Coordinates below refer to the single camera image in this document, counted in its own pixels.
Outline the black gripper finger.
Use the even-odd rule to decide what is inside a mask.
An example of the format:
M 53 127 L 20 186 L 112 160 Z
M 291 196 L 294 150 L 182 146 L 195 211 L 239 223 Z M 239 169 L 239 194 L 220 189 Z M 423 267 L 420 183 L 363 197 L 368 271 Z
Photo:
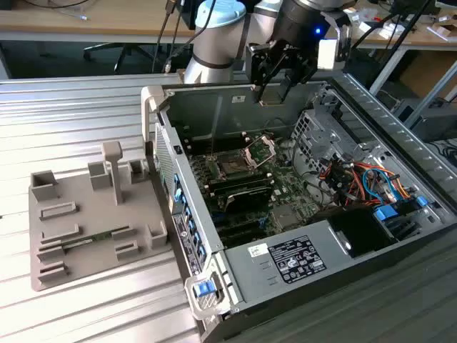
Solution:
M 290 90 L 297 84 L 306 84 L 317 71 L 317 58 L 300 56 L 295 65 L 286 71 L 281 81 L 281 100 L 285 101 Z
M 280 63 L 276 41 L 248 44 L 248 78 L 253 85 L 253 98 L 260 102 L 270 80 L 278 73 Z

